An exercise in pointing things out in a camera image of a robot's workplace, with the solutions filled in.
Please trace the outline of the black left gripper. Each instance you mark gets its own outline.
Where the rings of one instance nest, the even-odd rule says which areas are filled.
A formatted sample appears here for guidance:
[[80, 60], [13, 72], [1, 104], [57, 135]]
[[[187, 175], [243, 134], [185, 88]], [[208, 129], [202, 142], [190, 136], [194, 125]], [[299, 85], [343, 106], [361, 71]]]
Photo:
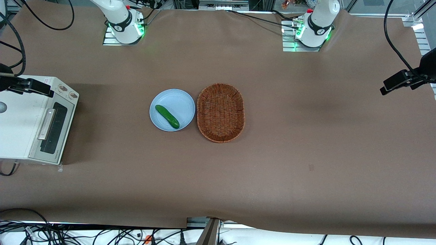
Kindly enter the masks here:
[[415, 90], [425, 84], [436, 83], [436, 49], [432, 49], [421, 57], [419, 66], [412, 70], [412, 84], [410, 88]]

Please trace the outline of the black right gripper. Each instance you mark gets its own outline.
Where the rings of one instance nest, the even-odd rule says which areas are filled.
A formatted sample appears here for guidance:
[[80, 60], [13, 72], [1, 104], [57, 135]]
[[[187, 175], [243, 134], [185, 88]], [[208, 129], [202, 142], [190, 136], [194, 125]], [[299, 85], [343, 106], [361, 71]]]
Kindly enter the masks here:
[[[0, 64], [0, 73], [14, 74], [12, 69], [7, 65]], [[5, 91], [14, 84], [15, 79], [12, 77], [0, 76], [0, 91]]]

